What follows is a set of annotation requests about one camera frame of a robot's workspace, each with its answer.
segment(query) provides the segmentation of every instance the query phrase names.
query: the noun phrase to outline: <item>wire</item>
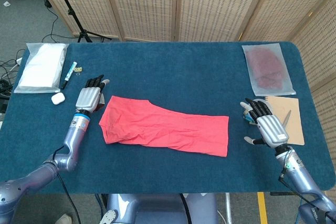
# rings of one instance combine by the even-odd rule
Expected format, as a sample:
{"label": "wire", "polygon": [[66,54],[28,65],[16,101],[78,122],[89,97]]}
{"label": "wire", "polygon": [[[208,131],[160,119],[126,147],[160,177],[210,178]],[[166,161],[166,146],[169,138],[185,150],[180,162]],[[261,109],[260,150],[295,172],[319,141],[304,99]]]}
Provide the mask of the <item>wire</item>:
{"label": "wire", "polygon": [[[56,150],[54,151],[54,153],[53,153],[53,155],[52,155],[52,156],[53,156],[53,157],[52,157],[52,158],[53,158],[52,160],[55,160],[56,153],[57,153],[59,150],[63,149],[63,148],[64,148],[64,145],[62,145],[62,147],[60,147],[60,148],[58,148],[58,149],[56,149]],[[63,182],[63,179],[61,178],[61,175],[60,175],[59,173],[57,173],[57,177],[59,178],[59,181],[61,182],[62,187],[63,187],[63,189],[64,189],[64,192],[66,193],[66,195],[67,195],[67,197],[68,197],[68,199],[69,199],[69,201],[70,201],[70,203],[71,203],[73,209],[75,210],[75,213],[76,213],[76,216],[77,216],[78,223],[81,224],[81,222],[80,222],[80,218],[79,218],[79,214],[78,214],[78,211],[77,211],[77,208],[76,208],[74,202],[72,201],[72,199],[71,199],[71,197],[70,197],[70,195],[69,195],[68,189],[67,189],[67,187],[65,186],[65,184],[64,184],[64,182]]]}
{"label": "wire", "polygon": [[298,215],[296,216],[296,220],[295,220],[295,224],[298,224],[299,223],[299,211],[298,211]]}
{"label": "wire", "polygon": [[25,50],[25,49],[19,49],[19,50],[16,52],[16,56],[15,56],[15,61],[16,61],[16,63],[17,63],[17,54],[18,54],[20,51],[22,51],[22,50]]}
{"label": "wire", "polygon": [[187,215],[188,224],[192,224],[187,201],[185,201],[185,198],[184,198],[183,194],[180,194],[180,197],[181,197],[184,209],[185,209],[185,214]]}
{"label": "wire", "polygon": [[10,78],[8,77],[8,71],[7,71],[7,69],[4,67],[4,66],[2,66],[2,65],[0,65],[0,67],[2,67],[3,69],[5,69],[5,75],[7,75],[7,79],[8,79],[8,82],[9,82],[9,84],[11,85],[11,86],[13,86],[12,85],[12,83],[11,83],[11,81],[10,81]]}
{"label": "wire", "polygon": [[219,210],[217,210],[217,213],[219,214],[219,216],[222,218],[223,222],[226,224],[226,220],[224,219],[223,215],[220,213]]}
{"label": "wire", "polygon": [[288,147],[290,148],[290,151],[289,151],[289,154],[288,154],[288,152],[286,153],[285,158],[283,159],[283,167],[284,167],[284,168],[287,167],[287,165],[288,165],[288,161],[289,161],[289,159],[291,158],[292,153],[293,153],[293,147],[292,147],[292,146],[288,146]]}
{"label": "wire", "polygon": [[51,35],[58,36],[58,37],[61,37],[61,38],[66,38],[66,39],[78,39],[78,37],[67,37],[67,36],[58,35],[58,34],[47,34],[46,36],[43,37],[43,39],[41,40],[41,43],[43,43],[45,38],[47,38],[48,36],[51,36]]}
{"label": "wire", "polygon": [[12,86],[9,85],[8,81],[6,80],[0,80],[0,94],[7,97],[7,98],[10,98],[11,97],[11,89],[12,89]]}
{"label": "wire", "polygon": [[12,73],[12,72],[18,72],[18,71],[16,71],[16,70],[13,70],[16,66],[18,66],[18,64],[16,64],[15,66],[13,66],[13,67],[10,69],[10,71],[8,71],[7,73],[4,73],[4,74],[1,76],[1,79],[4,78],[4,75],[6,75],[9,79],[11,79],[11,78],[15,78],[16,76],[9,77],[9,74]]}
{"label": "wire", "polygon": [[75,213],[76,213],[76,216],[77,216],[78,223],[81,224],[81,222],[80,222],[80,218],[79,218],[79,214],[78,214],[78,211],[77,211],[77,208],[76,208],[74,202],[72,201],[72,199],[71,199],[71,197],[70,197],[70,195],[69,195],[69,193],[68,193],[67,187],[65,186],[65,184],[64,184],[64,182],[63,182],[63,179],[61,178],[61,176],[59,175],[59,173],[57,174],[57,177],[59,178],[59,181],[61,182],[62,187],[63,187],[63,189],[64,189],[64,191],[65,191],[65,193],[66,193],[66,195],[67,195],[67,197],[68,197],[68,199],[69,199],[69,201],[70,201],[72,207],[73,207],[73,209],[75,210]]}
{"label": "wire", "polygon": [[102,205],[101,200],[99,198],[99,194],[95,194],[94,196],[95,196],[95,198],[96,198],[96,200],[98,202],[98,205],[100,207],[100,219],[102,219],[104,217],[103,205]]}
{"label": "wire", "polygon": [[54,12],[52,12],[49,8],[48,8],[48,6],[46,6],[46,8],[47,8],[47,10],[50,12],[50,13],[52,13],[56,18],[55,18],[55,20],[53,21],[53,25],[51,26],[51,32],[50,32],[50,38],[55,42],[55,43],[58,43],[58,41],[55,41],[54,39],[53,39],[53,30],[54,30],[54,24],[55,24],[55,22],[58,20],[58,16],[54,13]]}
{"label": "wire", "polygon": [[53,155],[52,155],[52,156],[53,156],[53,157],[52,157],[52,158],[53,158],[52,160],[55,160],[56,153],[57,153],[59,150],[63,149],[63,148],[64,148],[64,145],[62,145],[62,147],[60,147],[60,148],[58,148],[57,150],[54,151],[54,153],[53,153]]}
{"label": "wire", "polygon": [[2,62],[2,63],[1,63],[1,66],[3,66],[3,67],[12,67],[12,66],[15,66],[15,65],[16,65],[16,60],[14,60],[14,59],[10,59],[10,60],[8,60],[8,61],[0,60],[0,62]]}
{"label": "wire", "polygon": [[12,88],[13,88],[13,85],[12,85],[12,84],[9,84],[8,81],[4,80],[4,76],[7,76],[7,79],[8,79],[8,80],[10,80],[10,79],[12,79],[12,78],[16,78],[16,75],[14,75],[14,76],[12,76],[12,77],[9,77],[9,76],[8,76],[10,73],[13,73],[13,72],[17,72],[17,71],[16,71],[16,70],[12,70],[11,72],[4,73],[4,74],[1,76],[0,81],[1,81],[2,83],[3,83],[3,81],[7,82],[7,85],[6,85],[6,87],[4,87],[4,85],[2,85],[4,89],[1,89],[1,90],[0,90],[0,93],[2,93],[2,92],[4,92],[4,91],[8,91],[8,92],[9,92],[9,95],[10,95],[10,92],[11,92],[11,90],[12,90]]}

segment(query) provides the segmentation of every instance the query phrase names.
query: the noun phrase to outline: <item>white package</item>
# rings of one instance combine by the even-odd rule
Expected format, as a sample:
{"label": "white package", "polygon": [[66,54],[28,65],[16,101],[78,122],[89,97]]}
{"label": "white package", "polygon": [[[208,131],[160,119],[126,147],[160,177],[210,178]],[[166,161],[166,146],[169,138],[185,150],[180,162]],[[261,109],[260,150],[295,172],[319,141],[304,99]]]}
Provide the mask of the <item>white package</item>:
{"label": "white package", "polygon": [[30,54],[14,93],[59,92],[68,46],[60,43],[27,43]]}
{"label": "white package", "polygon": [[296,94],[279,43],[243,45],[242,48],[257,97]]}

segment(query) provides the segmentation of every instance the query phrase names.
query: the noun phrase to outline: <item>tripod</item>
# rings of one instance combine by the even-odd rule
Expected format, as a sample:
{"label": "tripod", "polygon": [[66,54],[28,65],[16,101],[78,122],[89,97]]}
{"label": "tripod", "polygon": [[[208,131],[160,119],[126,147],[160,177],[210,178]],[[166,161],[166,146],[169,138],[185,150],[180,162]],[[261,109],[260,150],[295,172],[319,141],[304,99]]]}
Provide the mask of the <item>tripod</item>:
{"label": "tripod", "polygon": [[93,33],[93,32],[90,32],[90,31],[85,30],[85,29],[82,27],[82,25],[81,25],[81,23],[80,23],[80,21],[79,21],[77,15],[76,15],[74,9],[72,9],[72,6],[70,5],[69,1],[68,1],[68,0],[64,0],[64,1],[65,1],[65,3],[67,4],[67,6],[68,6],[68,8],[69,8],[68,14],[71,15],[72,17],[74,17],[74,19],[75,19],[75,21],[76,21],[76,24],[77,24],[77,26],[78,26],[78,28],[79,28],[79,30],[80,30],[80,33],[79,33],[79,37],[78,37],[77,42],[80,42],[80,40],[81,40],[82,38],[84,38],[84,39],[86,40],[86,42],[92,42],[92,40],[89,38],[88,34],[96,35],[96,36],[98,36],[98,37],[100,37],[100,38],[102,38],[102,39],[109,39],[109,40],[111,40],[111,38],[108,38],[108,37],[106,37],[106,36],[102,36],[102,35],[95,34],[95,33]]}

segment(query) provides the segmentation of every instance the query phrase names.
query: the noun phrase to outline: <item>pink shirt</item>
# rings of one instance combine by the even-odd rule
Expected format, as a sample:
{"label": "pink shirt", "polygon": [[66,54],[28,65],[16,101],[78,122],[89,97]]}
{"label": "pink shirt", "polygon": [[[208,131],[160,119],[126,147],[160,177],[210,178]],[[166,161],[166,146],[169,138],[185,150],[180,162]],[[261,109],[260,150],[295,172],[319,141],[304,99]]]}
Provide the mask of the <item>pink shirt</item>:
{"label": "pink shirt", "polygon": [[228,116],[191,115],[113,96],[99,122],[105,142],[226,157]]}

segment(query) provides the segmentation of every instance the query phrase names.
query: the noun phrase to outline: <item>blue tablecloth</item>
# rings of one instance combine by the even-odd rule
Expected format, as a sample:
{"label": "blue tablecloth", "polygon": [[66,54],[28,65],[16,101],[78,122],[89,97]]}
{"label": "blue tablecloth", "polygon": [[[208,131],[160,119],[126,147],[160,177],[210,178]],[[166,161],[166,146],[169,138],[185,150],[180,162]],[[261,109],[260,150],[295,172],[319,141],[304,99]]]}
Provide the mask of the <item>blue tablecloth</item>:
{"label": "blue tablecloth", "polygon": [[[83,67],[64,90],[65,102],[55,106],[50,93],[12,94],[0,131],[0,180],[25,176],[62,145],[80,89],[87,79],[105,74],[104,89],[112,95],[148,99],[183,113],[229,116],[226,158],[168,148],[105,144],[92,115],[80,148],[76,170],[63,174],[71,193],[203,193],[223,191],[285,191],[278,182],[281,167],[275,152],[252,146],[243,137],[257,129],[243,119],[239,102],[253,98],[241,45],[261,42],[129,42],[70,44],[62,72],[73,61]],[[289,75],[299,98],[305,146],[295,146],[321,189],[331,188],[335,174],[309,91],[300,53],[281,42]],[[28,57],[25,53],[18,79]],[[42,192],[63,192],[53,182]]]}

